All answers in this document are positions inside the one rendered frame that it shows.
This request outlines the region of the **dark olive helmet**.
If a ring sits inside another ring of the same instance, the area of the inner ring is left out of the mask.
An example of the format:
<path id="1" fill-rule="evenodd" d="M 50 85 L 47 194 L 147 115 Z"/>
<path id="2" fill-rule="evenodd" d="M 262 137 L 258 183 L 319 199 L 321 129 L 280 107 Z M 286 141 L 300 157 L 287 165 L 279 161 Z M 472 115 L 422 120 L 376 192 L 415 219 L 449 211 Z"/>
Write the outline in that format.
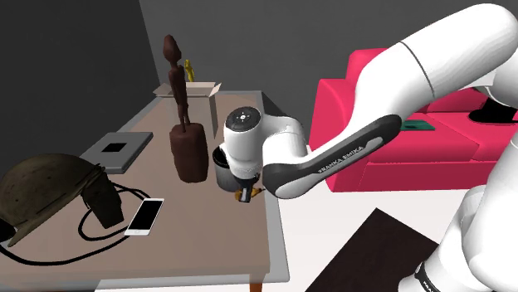
<path id="1" fill-rule="evenodd" d="M 99 164 L 63 153 L 21 161 L 0 179 L 0 242 L 14 246 L 76 197 L 105 229 L 124 220 L 120 195 Z"/>

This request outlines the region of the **white smartphone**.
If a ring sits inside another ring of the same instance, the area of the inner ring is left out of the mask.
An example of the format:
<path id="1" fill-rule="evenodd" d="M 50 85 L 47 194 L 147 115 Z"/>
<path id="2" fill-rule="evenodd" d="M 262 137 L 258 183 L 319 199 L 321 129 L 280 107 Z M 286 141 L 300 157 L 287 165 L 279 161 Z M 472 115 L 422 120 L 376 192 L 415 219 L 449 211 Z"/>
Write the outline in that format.
<path id="1" fill-rule="evenodd" d="M 148 236 L 163 204 L 163 198 L 145 198 L 139 205 L 124 235 Z"/>

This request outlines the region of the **green book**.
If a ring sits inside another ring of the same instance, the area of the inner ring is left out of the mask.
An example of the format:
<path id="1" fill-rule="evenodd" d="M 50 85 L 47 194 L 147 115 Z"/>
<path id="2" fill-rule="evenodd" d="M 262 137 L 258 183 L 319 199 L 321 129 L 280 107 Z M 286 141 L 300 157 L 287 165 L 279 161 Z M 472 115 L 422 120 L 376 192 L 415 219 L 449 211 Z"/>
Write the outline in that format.
<path id="1" fill-rule="evenodd" d="M 434 131 L 435 128 L 423 119 L 407 119 L 402 123 L 402 131 Z"/>

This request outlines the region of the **brown wooden figure statue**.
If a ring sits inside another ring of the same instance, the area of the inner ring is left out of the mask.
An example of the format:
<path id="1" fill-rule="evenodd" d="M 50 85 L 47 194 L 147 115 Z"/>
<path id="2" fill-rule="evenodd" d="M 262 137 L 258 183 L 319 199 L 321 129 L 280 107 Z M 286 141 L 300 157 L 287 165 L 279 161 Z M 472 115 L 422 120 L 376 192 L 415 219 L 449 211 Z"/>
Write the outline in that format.
<path id="1" fill-rule="evenodd" d="M 182 52 L 171 35 L 164 37 L 163 54 L 170 64 L 169 84 L 178 114 L 178 124 L 169 132 L 174 165 L 183 182 L 200 183 L 208 177 L 208 145 L 204 127 L 189 118 L 185 69 L 179 64 Z"/>

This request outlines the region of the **brown table with grey edge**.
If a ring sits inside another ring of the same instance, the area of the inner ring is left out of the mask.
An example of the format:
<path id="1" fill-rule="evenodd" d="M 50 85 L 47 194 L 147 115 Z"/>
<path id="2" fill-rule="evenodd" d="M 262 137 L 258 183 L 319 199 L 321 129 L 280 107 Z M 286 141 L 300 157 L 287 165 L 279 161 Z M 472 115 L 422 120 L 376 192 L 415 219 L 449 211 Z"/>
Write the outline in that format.
<path id="1" fill-rule="evenodd" d="M 277 200 L 261 193 L 240 203 L 209 174 L 201 183 L 178 178 L 169 146 L 170 100 L 156 99 L 132 126 L 154 137 L 113 181 L 126 220 L 140 200 L 164 204 L 148 236 L 105 229 L 77 198 L 13 248 L 20 264 L 0 254 L 0 292 L 128 289 L 285 281 L 286 251 Z"/>

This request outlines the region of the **dark robot stand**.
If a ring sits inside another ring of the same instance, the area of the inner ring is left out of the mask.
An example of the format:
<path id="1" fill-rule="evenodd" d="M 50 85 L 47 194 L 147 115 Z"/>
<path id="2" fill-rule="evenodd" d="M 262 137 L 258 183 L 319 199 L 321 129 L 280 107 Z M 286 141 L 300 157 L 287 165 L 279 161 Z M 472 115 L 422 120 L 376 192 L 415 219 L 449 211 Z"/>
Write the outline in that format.
<path id="1" fill-rule="evenodd" d="M 398 292 L 437 243 L 374 209 L 305 292 Z"/>

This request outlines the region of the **small yellow object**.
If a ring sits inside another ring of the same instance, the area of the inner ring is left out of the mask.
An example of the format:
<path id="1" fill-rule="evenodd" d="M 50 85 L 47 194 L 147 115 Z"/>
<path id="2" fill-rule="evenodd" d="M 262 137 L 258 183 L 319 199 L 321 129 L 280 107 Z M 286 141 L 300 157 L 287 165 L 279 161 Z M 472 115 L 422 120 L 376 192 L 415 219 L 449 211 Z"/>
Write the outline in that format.
<path id="1" fill-rule="evenodd" d="M 261 193 L 263 191 L 263 188 L 243 188 L 242 190 L 238 190 L 235 192 L 235 198 L 239 202 L 250 202 L 253 197 L 255 197 L 257 194 Z"/>

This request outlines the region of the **grey cup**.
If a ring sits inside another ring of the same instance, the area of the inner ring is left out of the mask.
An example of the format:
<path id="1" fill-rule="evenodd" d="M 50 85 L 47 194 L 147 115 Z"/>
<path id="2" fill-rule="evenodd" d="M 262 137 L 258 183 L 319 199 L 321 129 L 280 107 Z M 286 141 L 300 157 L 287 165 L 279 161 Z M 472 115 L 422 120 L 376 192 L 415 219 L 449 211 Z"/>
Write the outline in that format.
<path id="1" fill-rule="evenodd" d="M 238 191 L 240 185 L 232 175 L 226 155 L 219 146 L 213 150 L 213 162 L 217 185 L 226 192 Z"/>

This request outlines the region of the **red sofa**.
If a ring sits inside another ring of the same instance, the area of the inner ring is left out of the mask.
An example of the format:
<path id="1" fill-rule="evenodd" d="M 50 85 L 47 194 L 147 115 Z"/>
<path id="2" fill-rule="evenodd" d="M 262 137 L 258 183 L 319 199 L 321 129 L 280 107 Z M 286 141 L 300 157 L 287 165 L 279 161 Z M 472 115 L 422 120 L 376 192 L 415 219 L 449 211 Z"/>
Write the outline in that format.
<path id="1" fill-rule="evenodd" d="M 354 51 L 343 79 L 322 79 L 309 145 L 317 149 L 349 122 L 359 73 L 381 49 Z M 430 130 L 404 130 L 389 144 L 326 179 L 332 192 L 469 189 L 486 182 L 518 130 L 504 111 L 474 89 L 451 93 L 412 114 Z"/>

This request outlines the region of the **grey tablet with black square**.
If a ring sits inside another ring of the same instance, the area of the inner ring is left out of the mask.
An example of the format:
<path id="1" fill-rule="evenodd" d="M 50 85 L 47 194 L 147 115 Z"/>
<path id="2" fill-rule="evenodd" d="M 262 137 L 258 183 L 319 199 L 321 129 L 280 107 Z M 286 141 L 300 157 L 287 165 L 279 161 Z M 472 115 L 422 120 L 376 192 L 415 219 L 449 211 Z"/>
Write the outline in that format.
<path id="1" fill-rule="evenodd" d="M 88 148 L 81 158 L 99 164 L 108 174 L 124 174 L 153 137 L 152 132 L 108 133 Z"/>

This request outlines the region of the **open cardboard box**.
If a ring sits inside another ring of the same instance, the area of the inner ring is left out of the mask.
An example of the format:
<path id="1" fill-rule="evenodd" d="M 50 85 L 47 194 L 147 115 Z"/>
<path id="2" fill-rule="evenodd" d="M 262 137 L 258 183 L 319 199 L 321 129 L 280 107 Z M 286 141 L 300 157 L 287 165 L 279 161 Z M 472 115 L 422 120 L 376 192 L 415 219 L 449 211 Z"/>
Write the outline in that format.
<path id="1" fill-rule="evenodd" d="M 215 136 L 218 128 L 215 94 L 220 89 L 215 82 L 187 82 L 188 114 L 190 120 L 203 125 L 210 135 Z M 172 125 L 180 124 L 177 104 L 169 84 L 163 83 L 153 91 L 160 98 L 170 99 L 170 117 Z"/>

